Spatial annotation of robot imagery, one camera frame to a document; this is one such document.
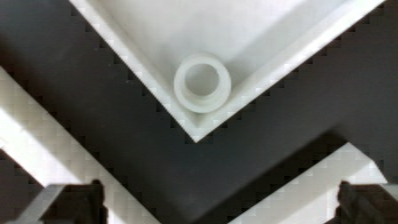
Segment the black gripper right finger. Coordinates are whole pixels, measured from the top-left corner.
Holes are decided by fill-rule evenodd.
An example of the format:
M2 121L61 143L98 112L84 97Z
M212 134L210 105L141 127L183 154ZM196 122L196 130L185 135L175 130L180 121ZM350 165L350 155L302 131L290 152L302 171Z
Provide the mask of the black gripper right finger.
M398 224L398 184L343 181L333 224Z

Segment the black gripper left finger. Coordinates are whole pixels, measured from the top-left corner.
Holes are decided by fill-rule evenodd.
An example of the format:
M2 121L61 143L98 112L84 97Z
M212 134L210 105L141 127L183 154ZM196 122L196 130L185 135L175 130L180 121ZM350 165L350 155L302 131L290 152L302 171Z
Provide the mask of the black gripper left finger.
M107 224L105 186L52 184L40 192L13 224Z

